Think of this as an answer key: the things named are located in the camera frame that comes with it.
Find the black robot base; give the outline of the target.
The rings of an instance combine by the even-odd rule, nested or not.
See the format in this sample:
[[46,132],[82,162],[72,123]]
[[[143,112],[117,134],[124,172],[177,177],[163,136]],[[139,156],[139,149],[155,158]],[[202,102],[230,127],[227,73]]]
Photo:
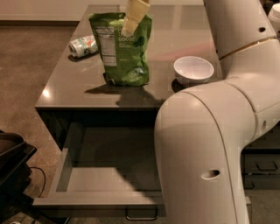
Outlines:
[[0,215],[4,221],[13,209],[37,219],[33,199],[24,194],[31,183],[31,169],[26,164],[37,149],[20,135],[0,132]]

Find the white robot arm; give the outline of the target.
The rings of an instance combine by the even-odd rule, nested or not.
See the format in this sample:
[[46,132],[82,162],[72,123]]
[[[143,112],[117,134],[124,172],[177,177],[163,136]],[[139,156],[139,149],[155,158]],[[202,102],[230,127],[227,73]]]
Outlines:
[[223,78],[181,90],[157,113],[168,224],[249,224],[241,153],[280,121],[277,35],[259,0],[203,0]]

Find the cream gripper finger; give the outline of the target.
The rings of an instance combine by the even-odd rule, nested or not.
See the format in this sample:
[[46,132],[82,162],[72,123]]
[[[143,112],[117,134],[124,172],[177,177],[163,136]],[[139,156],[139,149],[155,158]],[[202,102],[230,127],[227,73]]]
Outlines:
[[150,0],[128,0],[121,34],[130,37],[150,8]]

